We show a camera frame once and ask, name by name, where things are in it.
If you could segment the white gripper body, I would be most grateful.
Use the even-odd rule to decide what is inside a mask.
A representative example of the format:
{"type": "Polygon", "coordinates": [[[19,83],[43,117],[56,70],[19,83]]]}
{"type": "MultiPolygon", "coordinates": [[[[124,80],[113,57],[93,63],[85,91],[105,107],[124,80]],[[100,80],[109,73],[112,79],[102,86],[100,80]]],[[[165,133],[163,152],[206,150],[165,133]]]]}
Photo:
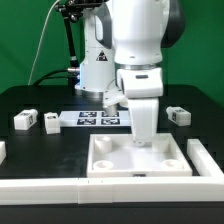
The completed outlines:
{"type": "Polygon", "coordinates": [[[127,99],[131,130],[136,142],[150,142],[157,132],[162,69],[117,70],[117,82],[127,99]]]}

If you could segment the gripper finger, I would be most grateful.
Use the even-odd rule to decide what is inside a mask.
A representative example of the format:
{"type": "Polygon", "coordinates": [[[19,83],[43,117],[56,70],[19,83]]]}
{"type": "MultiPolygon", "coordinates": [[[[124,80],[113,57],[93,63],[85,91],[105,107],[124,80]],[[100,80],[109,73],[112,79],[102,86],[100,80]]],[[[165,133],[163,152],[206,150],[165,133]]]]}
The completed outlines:
{"type": "Polygon", "coordinates": [[[144,141],[135,140],[134,142],[137,147],[144,147],[146,145],[146,142],[144,141]]]}

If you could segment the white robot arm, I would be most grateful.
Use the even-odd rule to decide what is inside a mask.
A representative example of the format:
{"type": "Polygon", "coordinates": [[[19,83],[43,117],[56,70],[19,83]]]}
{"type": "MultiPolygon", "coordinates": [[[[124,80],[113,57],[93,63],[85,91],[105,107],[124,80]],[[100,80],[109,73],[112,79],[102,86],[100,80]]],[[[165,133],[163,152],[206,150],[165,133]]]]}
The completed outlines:
{"type": "Polygon", "coordinates": [[[133,140],[144,145],[157,132],[163,95],[161,50],[185,28],[178,0],[98,0],[86,3],[85,56],[75,90],[103,100],[106,113],[128,109],[133,140]]]}

